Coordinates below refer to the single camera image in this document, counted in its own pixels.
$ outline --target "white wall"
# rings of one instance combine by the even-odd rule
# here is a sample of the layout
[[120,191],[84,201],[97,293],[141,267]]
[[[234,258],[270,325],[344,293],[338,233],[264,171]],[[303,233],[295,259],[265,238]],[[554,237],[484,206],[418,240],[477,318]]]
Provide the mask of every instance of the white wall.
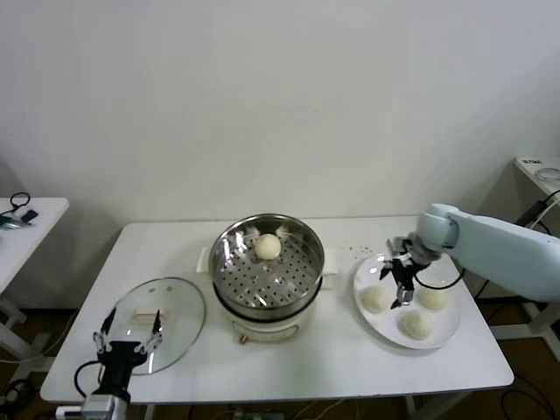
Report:
[[434,200],[515,217],[511,158],[560,152],[558,16],[547,0],[1,1],[6,171],[71,203],[10,294],[76,306],[130,221]]

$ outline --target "white side table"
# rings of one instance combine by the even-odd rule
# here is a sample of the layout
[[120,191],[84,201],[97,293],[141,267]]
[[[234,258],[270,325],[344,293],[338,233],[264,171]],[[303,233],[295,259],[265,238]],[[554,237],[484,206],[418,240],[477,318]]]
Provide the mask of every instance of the white side table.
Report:
[[[560,189],[560,184],[544,182],[535,176],[535,172],[542,168],[557,168],[560,170],[560,156],[550,157],[518,157],[515,166],[525,174],[545,194],[552,194]],[[535,304],[523,304],[523,309],[531,317],[527,324],[495,325],[491,327],[497,340],[518,340],[541,338],[550,351],[560,361],[560,340],[550,326],[560,319],[560,304],[549,304],[544,311],[539,311]]]
[[[68,200],[63,198],[33,198],[29,208],[38,213],[31,221],[33,227],[0,231],[0,293],[10,284],[37,246],[45,239],[53,226],[68,209]],[[0,213],[11,209],[9,199],[0,199]],[[33,358],[45,348],[49,334],[37,334],[31,344],[20,339],[11,328],[16,323],[24,323],[26,316],[7,298],[0,296],[0,311],[8,316],[5,324],[0,324],[0,346],[20,360]],[[46,372],[53,358],[37,357],[21,363],[12,380],[23,379],[30,372]]]

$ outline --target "black cable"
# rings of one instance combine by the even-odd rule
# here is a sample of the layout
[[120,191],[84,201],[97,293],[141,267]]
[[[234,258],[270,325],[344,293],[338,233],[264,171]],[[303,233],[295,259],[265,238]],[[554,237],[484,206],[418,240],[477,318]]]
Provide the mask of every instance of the black cable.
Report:
[[476,294],[476,296],[474,297],[474,300],[478,299],[479,296],[482,294],[482,292],[484,291],[484,289],[488,286],[488,284],[490,283],[490,280],[486,280],[484,282],[484,284],[482,284],[482,287],[480,288],[480,290],[478,291],[478,293]]
[[514,375],[515,375],[516,378],[521,379],[522,381],[527,383],[532,389],[534,389],[536,391],[536,393],[539,396],[541,396],[541,398],[547,403],[547,405],[549,406],[550,412],[552,412],[554,414],[554,417],[556,417],[556,412],[554,411],[554,407],[552,406],[550,401],[547,399],[546,395],[539,388],[537,388],[536,385],[533,384],[529,379],[525,378],[524,376],[522,376],[521,374],[519,374],[517,372],[515,372]]
[[552,406],[552,404],[550,403],[549,399],[546,397],[546,395],[539,389],[537,388],[533,383],[531,383],[528,379],[524,378],[523,376],[521,376],[518,373],[514,373],[515,378],[516,379],[521,379],[522,381],[524,381],[525,383],[527,383],[541,398],[544,402],[539,401],[537,398],[535,398],[533,395],[531,395],[530,393],[526,392],[526,391],[522,391],[520,389],[510,389],[509,391],[506,391],[502,396],[501,396],[501,400],[500,400],[500,405],[501,405],[501,410],[504,414],[504,417],[507,420],[513,420],[508,412],[506,411],[506,398],[508,396],[511,396],[513,394],[520,394],[522,396],[526,396],[528,399],[530,399],[532,402],[534,402],[535,404],[537,404],[539,407],[541,407],[546,414],[549,415],[549,417],[552,420],[558,420],[557,417],[557,413],[554,411],[554,407]]
[[96,365],[97,363],[100,363],[98,360],[90,360],[87,361],[86,363],[84,363],[83,365],[81,365],[80,367],[78,367],[76,369],[76,371],[73,373],[73,386],[76,388],[76,391],[78,391],[78,393],[83,396],[84,398],[86,397],[86,393],[84,391],[82,391],[82,389],[80,388],[80,384],[78,383],[78,375],[80,374],[80,371],[87,367],[87,366],[91,366],[91,365]]
[[[25,203],[22,204],[17,204],[14,200],[21,198],[19,196],[23,195],[25,198]],[[20,191],[20,192],[16,192],[14,194],[11,195],[10,197],[10,204],[11,204],[11,210],[7,210],[5,212],[1,212],[0,216],[4,215],[4,214],[8,214],[8,213],[14,213],[16,210],[18,210],[20,207],[22,206],[27,206],[29,204],[29,202],[32,200],[32,196],[25,191]]]
[[548,229],[544,223],[542,223],[541,221],[539,221],[539,222],[537,223],[537,225],[539,225],[541,228],[543,228],[544,231],[547,233],[547,235],[552,235],[552,233],[550,232],[550,229]]
[[[7,416],[18,413],[31,404],[36,392],[34,385],[28,379],[17,379],[10,382],[2,393],[4,399],[0,404],[0,413]],[[15,399],[8,398],[11,393],[16,394]]]
[[461,278],[463,278],[463,276],[465,275],[465,271],[466,271],[465,269],[462,269],[458,277],[455,280],[453,280],[453,283],[449,283],[446,286],[442,286],[442,287],[430,286],[429,284],[424,284],[418,279],[416,274],[414,275],[414,278],[421,286],[425,287],[426,289],[432,289],[433,291],[443,291],[457,284],[461,280]]
[[560,190],[554,191],[551,195],[549,195],[546,199],[544,199],[544,201],[550,200],[552,197],[554,197],[554,196],[557,195],[558,193],[560,193]]

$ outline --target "floor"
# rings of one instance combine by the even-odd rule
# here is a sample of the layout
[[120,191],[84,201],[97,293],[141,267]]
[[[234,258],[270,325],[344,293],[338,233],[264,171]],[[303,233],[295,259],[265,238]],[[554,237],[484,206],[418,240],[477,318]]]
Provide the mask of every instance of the floor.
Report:
[[[491,317],[490,325],[516,324],[525,322],[526,316],[518,304],[484,304],[481,306],[482,313],[488,319]],[[69,319],[67,314],[38,314],[31,313],[25,325],[18,325],[14,330],[24,339],[30,340],[39,331],[50,331],[53,337],[58,337],[63,331]],[[511,340],[501,342],[500,346],[507,356],[512,369],[529,379],[549,399],[556,413],[560,413],[560,364],[556,362],[545,344],[539,339]],[[9,355],[0,350],[0,359],[9,359]],[[7,384],[15,371],[15,365],[0,364],[0,385]],[[34,375],[32,382],[40,387],[43,380],[42,375]],[[538,398],[538,394],[530,386],[516,380],[512,389],[520,389]],[[450,409],[441,417],[442,420],[472,420],[474,418],[502,420],[508,419],[501,408],[501,396],[506,389],[479,391],[469,395],[463,402]],[[416,403],[426,403],[430,400],[428,395],[417,397]],[[268,404],[243,404],[239,407],[245,412],[271,411],[281,412],[286,420],[293,417],[311,402],[294,403],[268,403]],[[297,420],[313,419],[329,405],[336,403],[315,402],[309,409],[297,417]],[[506,398],[506,410],[514,420],[548,420],[552,417],[537,403],[531,401],[521,394],[509,395]],[[231,405],[197,405],[191,406],[159,406],[156,409],[155,418],[159,419],[185,419],[185,420],[226,420],[230,418],[228,413],[219,415],[223,411],[233,410],[237,407]],[[13,419],[50,419],[53,418],[54,406],[44,402],[35,396],[32,403]],[[145,407],[131,406],[129,408],[129,419],[143,418]],[[407,417],[403,398],[366,398],[361,400],[347,400],[326,412],[321,420],[355,420],[355,419],[383,419],[400,420]]]

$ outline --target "white plate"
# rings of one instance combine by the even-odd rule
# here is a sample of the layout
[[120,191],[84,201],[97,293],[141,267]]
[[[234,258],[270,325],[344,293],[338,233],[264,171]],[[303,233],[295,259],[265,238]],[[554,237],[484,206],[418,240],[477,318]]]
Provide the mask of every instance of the white plate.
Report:
[[[381,269],[383,267],[383,254],[374,255],[368,258],[356,271],[353,279],[353,297],[360,309],[361,314],[366,321],[383,337],[393,341],[396,344],[408,348],[429,349],[438,348],[449,341],[457,332],[460,322],[460,308],[457,299],[453,296],[451,290],[447,290],[450,294],[449,305],[441,311],[432,311],[425,308],[417,301],[417,293],[424,289],[423,286],[415,284],[414,299],[409,306],[402,306],[395,309],[387,309],[382,313],[372,313],[368,311],[361,302],[361,293],[369,286],[381,286],[388,298],[390,304],[396,298],[396,283],[391,273],[387,274],[383,280],[379,280]],[[421,271],[422,274],[428,274],[426,277],[430,278],[429,270],[426,272]],[[428,313],[433,321],[434,331],[433,334],[427,339],[412,339],[408,335],[401,332],[399,323],[401,317],[409,311],[418,310]]]

